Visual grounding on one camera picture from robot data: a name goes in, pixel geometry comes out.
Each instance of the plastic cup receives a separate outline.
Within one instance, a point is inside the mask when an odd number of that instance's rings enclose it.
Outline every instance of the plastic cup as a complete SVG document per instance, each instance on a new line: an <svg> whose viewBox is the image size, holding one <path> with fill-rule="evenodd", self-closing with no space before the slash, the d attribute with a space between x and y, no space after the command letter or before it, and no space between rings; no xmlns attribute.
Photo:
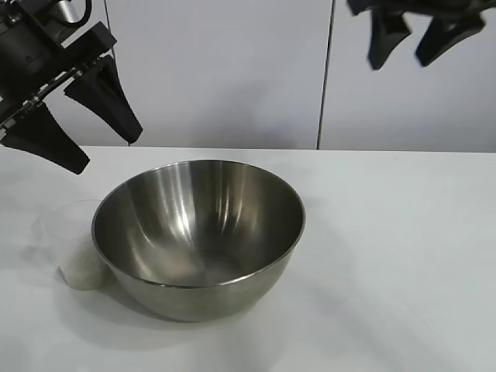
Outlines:
<svg viewBox="0 0 496 372"><path fill-rule="evenodd" d="M67 285L80 291L100 288L108 268L91 238L91 221L99 200L65 205L43 218L52 257Z"/></svg>

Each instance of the white table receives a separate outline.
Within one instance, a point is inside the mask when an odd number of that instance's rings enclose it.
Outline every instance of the white table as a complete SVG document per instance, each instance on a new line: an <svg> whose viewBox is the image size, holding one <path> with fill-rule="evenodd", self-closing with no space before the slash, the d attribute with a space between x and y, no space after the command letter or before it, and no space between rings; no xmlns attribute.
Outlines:
<svg viewBox="0 0 496 372"><path fill-rule="evenodd" d="M0 149L0 371L496 371L496 155L85 151L75 176ZM250 312L164 322L115 283L72 291L46 269L40 213L198 158L268 169L305 203L287 271Z"/></svg>

